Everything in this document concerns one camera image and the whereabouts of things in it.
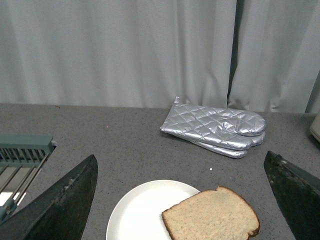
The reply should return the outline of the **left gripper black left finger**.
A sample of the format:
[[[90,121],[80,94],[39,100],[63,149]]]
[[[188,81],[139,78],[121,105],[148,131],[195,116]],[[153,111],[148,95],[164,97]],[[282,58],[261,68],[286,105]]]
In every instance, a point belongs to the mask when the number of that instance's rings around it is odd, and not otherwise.
[[[93,154],[0,226],[2,240],[80,240],[98,179]]]

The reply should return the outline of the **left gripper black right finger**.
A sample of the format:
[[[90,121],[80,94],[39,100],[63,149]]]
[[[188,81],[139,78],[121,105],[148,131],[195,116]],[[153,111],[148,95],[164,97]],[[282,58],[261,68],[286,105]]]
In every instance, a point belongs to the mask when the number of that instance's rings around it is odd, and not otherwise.
[[[268,151],[263,163],[273,195],[297,240],[320,238],[320,179]]]

